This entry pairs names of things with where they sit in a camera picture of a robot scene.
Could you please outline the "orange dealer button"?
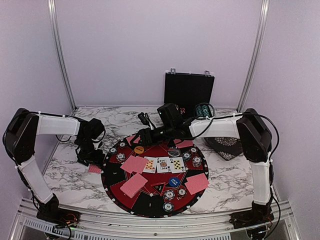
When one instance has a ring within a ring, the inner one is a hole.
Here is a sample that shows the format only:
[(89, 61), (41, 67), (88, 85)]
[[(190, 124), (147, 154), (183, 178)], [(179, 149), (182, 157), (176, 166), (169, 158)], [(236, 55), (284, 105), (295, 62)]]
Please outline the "orange dealer button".
[(134, 152), (138, 155), (142, 154), (143, 152), (145, 151), (144, 147), (143, 146), (136, 146), (134, 148)]

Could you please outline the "red playing card deck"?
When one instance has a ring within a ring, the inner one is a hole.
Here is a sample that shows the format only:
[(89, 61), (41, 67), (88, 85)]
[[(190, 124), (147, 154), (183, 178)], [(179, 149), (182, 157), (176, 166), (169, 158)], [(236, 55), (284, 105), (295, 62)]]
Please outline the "red playing card deck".
[(88, 172), (95, 173), (95, 174), (101, 174), (102, 170), (98, 166), (90, 164), (88, 167)]

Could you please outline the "dealt red playing cards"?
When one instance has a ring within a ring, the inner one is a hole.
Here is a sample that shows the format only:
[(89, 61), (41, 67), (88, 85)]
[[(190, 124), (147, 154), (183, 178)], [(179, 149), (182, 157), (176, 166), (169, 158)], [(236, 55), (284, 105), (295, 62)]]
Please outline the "dealt red playing cards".
[(187, 177), (185, 186), (191, 195), (194, 195), (209, 186), (209, 181), (204, 173)]

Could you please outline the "red chip stack seat ten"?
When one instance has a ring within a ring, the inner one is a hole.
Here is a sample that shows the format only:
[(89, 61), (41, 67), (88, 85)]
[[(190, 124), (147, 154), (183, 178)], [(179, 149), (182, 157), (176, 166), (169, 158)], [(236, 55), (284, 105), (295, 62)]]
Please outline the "red chip stack seat ten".
[(177, 191), (177, 198), (178, 199), (181, 199), (181, 198), (184, 198), (185, 196), (187, 195), (187, 191), (185, 189), (179, 189)]

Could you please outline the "blue chip stack seat one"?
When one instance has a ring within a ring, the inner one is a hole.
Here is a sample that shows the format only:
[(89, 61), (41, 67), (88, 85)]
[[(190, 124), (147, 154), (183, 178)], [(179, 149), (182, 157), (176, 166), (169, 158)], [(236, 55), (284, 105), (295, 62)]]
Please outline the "blue chip stack seat one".
[(162, 208), (166, 213), (171, 213), (174, 210), (174, 205), (171, 202), (165, 202)]

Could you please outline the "white chip stack seat eight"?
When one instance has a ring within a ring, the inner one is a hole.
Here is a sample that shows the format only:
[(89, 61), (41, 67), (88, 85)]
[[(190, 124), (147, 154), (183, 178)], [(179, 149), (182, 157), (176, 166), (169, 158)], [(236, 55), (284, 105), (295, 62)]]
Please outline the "white chip stack seat eight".
[(192, 165), (195, 168), (199, 168), (202, 165), (202, 159), (199, 156), (195, 156), (192, 159)]

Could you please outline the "green chip stack seat eight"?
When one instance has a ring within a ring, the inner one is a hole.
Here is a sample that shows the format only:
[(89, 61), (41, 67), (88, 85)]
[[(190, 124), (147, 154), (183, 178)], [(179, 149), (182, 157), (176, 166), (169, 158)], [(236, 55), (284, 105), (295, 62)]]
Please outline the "green chip stack seat eight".
[(192, 155), (191, 155), (189, 152), (184, 152), (184, 153), (182, 154), (182, 159), (183, 159), (185, 162), (188, 162), (191, 158), (192, 158)]

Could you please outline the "dealt cards seat seven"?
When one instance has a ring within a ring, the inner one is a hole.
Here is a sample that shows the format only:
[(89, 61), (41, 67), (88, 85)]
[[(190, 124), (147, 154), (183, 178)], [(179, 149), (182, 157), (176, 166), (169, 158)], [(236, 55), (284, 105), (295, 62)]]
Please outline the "dealt cards seat seven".
[(192, 140), (174, 139), (173, 142), (178, 149), (188, 148), (194, 145)]

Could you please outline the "red chip seat eight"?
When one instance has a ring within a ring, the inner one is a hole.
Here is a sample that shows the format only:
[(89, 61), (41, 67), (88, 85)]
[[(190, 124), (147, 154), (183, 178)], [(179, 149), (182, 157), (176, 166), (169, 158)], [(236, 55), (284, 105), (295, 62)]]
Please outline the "red chip seat eight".
[(195, 147), (191, 147), (191, 148), (190, 148), (190, 152), (191, 152), (192, 154), (196, 154), (196, 153), (198, 152), (198, 150), (197, 150), (197, 148), (195, 148)]

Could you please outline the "dealt cards seat two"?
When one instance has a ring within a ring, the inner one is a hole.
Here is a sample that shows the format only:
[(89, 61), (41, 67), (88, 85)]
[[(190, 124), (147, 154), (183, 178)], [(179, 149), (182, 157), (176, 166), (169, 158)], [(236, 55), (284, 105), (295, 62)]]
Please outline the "dealt cards seat two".
[(145, 177), (136, 173), (120, 187), (120, 190), (129, 198), (133, 198), (147, 182)]

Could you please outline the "dealt cards seat five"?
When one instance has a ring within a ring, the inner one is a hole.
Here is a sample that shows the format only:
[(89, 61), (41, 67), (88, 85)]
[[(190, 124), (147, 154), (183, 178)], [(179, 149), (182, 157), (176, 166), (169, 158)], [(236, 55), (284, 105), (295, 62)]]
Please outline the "dealt cards seat five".
[(136, 135), (131, 135), (126, 138), (128, 144), (131, 146), (132, 144), (137, 144), (139, 142), (139, 138)]

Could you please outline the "white chip stack seat ten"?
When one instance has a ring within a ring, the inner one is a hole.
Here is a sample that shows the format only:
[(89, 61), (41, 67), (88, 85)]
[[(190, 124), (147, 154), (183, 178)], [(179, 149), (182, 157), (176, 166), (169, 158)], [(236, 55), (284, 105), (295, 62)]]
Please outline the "white chip stack seat ten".
[(175, 198), (175, 192), (173, 190), (168, 190), (164, 194), (164, 199), (167, 201), (171, 201)]

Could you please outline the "clear round button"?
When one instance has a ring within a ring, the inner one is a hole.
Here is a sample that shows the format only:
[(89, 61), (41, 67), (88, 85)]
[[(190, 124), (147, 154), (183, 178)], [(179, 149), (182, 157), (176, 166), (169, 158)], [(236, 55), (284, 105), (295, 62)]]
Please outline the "clear round button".
[(173, 157), (173, 158), (181, 156), (181, 151), (179, 148), (171, 147), (167, 150), (167, 153), (170, 157)]

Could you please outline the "dealt cards seat four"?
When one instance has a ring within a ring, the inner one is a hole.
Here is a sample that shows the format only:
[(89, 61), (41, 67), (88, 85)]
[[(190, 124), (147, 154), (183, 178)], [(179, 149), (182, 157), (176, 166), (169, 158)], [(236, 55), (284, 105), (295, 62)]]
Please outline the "dealt cards seat four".
[(120, 168), (130, 174), (132, 172), (141, 174), (145, 169), (147, 162), (147, 158), (130, 155)]

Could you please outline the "green chip seat four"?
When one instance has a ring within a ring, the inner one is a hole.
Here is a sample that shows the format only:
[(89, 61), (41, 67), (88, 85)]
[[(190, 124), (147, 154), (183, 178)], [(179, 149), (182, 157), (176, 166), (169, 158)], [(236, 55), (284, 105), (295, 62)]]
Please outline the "green chip seat four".
[(114, 147), (112, 147), (112, 148), (109, 150), (109, 152), (110, 152), (111, 154), (115, 154), (115, 153), (117, 152), (117, 149), (114, 148)]

